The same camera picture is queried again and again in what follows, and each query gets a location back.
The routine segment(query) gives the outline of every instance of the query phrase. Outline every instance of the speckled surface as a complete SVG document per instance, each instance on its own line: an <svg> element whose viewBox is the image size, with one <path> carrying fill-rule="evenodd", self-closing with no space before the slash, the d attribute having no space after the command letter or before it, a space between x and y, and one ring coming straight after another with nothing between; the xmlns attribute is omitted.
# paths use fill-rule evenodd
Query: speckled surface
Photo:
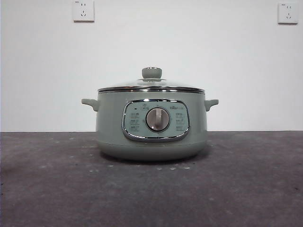
<svg viewBox="0 0 303 227"><path fill-rule="evenodd" d="M3 227L300 227L303 131L210 132L198 156L131 162L94 133L2 133Z"/></svg>

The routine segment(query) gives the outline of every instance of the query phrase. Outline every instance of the glass lid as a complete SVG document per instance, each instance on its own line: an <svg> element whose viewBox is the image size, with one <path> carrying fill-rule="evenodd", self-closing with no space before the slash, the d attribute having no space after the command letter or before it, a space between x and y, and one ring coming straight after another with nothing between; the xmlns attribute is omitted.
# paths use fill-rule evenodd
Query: glass lid
<svg viewBox="0 0 303 227"><path fill-rule="evenodd" d="M168 91L168 92L190 92L204 93L203 89L190 85L175 83L162 79L162 69L147 67L142 69L142 79L128 83L117 84L115 87L100 88L98 92L133 92L133 91Z"/></svg>

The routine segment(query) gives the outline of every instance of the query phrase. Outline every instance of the wall outlet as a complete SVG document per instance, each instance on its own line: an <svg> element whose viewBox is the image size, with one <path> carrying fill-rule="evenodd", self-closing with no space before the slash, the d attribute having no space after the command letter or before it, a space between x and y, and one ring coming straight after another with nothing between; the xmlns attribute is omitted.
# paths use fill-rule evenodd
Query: wall outlet
<svg viewBox="0 0 303 227"><path fill-rule="evenodd" d="M94 21L93 0L73 0L72 18L75 22Z"/></svg>
<svg viewBox="0 0 303 227"><path fill-rule="evenodd" d="M299 23L299 4L297 2L279 3L278 23L279 24Z"/></svg>

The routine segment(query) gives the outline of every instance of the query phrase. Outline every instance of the side handle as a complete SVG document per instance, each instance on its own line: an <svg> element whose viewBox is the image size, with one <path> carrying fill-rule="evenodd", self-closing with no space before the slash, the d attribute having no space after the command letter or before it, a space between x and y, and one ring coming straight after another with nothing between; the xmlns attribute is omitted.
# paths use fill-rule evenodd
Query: side handle
<svg viewBox="0 0 303 227"><path fill-rule="evenodd" d="M95 99L83 98L83 99L81 99L81 102L82 102L82 104L90 105L91 107L93 107L94 111L98 111L99 106L100 106L100 102Z"/></svg>
<svg viewBox="0 0 303 227"><path fill-rule="evenodd" d="M218 99L205 100L204 104L205 104L206 111L209 111L210 107L212 107L213 105L218 105L219 104L219 100Z"/></svg>

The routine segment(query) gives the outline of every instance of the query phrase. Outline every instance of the pot base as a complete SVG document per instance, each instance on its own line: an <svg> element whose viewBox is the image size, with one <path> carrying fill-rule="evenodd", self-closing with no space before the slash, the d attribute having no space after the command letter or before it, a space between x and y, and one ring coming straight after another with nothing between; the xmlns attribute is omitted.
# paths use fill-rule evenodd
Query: pot base
<svg viewBox="0 0 303 227"><path fill-rule="evenodd" d="M101 151L107 155L137 161L165 161L194 156L206 142L179 146L124 146L98 142Z"/></svg>

